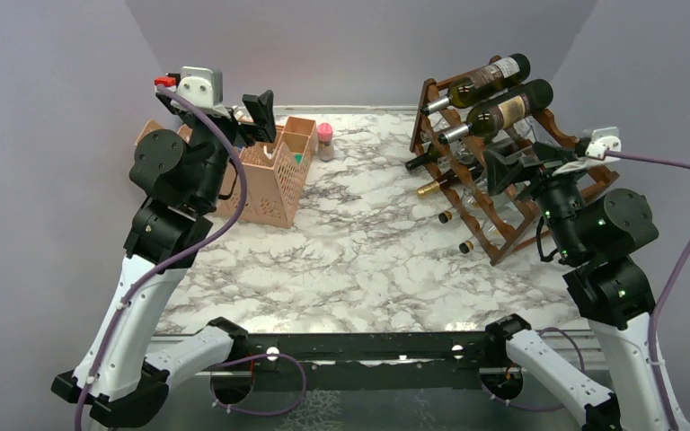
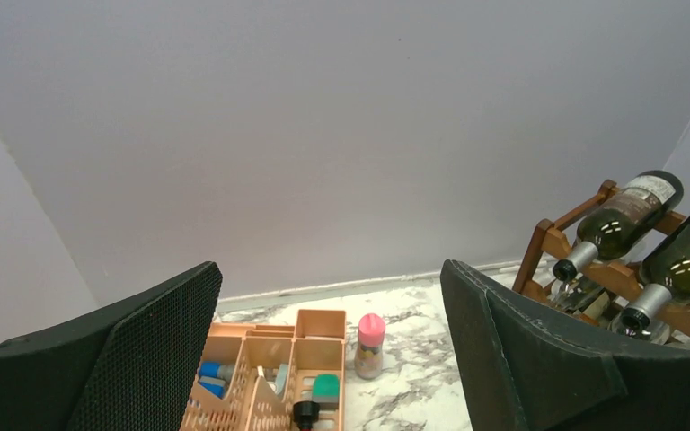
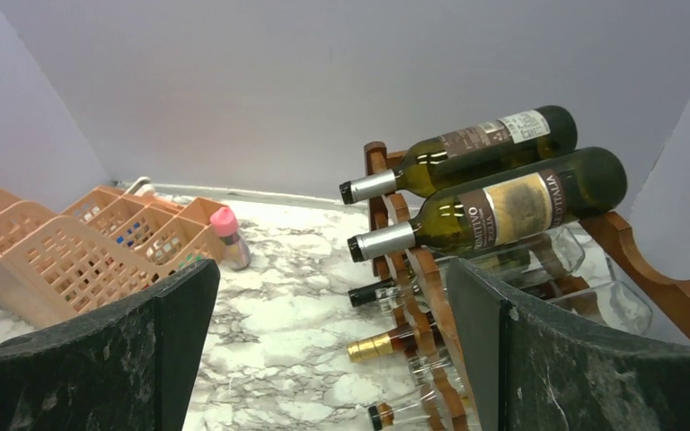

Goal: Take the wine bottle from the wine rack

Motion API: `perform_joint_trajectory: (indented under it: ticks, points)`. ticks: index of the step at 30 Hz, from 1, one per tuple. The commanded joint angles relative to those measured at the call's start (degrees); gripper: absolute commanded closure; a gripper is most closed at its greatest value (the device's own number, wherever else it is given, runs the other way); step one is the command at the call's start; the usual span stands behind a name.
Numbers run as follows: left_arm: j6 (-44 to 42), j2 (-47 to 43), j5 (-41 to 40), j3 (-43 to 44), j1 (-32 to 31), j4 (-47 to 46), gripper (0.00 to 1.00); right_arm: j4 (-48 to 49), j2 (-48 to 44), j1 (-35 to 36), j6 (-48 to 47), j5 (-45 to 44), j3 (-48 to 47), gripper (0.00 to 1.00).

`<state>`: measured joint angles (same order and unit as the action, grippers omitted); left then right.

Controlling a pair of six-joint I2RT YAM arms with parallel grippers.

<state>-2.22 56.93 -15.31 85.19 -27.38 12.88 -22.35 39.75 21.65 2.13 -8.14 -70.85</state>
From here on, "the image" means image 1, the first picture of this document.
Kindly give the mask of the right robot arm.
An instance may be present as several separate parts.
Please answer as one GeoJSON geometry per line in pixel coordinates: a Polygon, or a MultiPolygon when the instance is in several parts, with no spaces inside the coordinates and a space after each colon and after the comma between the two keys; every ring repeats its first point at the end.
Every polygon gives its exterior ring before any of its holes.
{"type": "Polygon", "coordinates": [[[545,344],[520,316],[486,328],[484,357],[494,365],[523,366],[576,419],[583,430],[688,430],[657,343],[661,301],[632,254],[658,238],[646,198],[611,189],[587,203],[578,179],[592,164],[617,161],[610,144],[578,152],[536,143],[533,157],[484,152],[490,193],[524,183],[523,196],[539,207],[568,267],[564,281],[605,357],[612,386],[587,377],[545,344]]]}

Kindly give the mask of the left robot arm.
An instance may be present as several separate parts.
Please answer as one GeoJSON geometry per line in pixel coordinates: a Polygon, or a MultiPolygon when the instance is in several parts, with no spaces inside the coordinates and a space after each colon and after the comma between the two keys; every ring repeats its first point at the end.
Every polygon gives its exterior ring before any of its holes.
{"type": "Polygon", "coordinates": [[[146,199],[133,217],[124,243],[119,283],[87,355],[73,370],[55,377],[51,390],[84,416],[111,430],[142,427],[169,393],[211,366],[232,369],[248,360],[247,331],[224,318],[210,321],[184,341],[158,352],[149,345],[157,322],[199,250],[224,233],[208,215],[222,198],[233,167],[238,208],[248,195],[238,151],[276,136],[273,92],[246,94],[251,121],[182,90],[158,85],[157,98],[190,127],[189,138],[160,128],[143,135],[130,179],[146,199]]]}

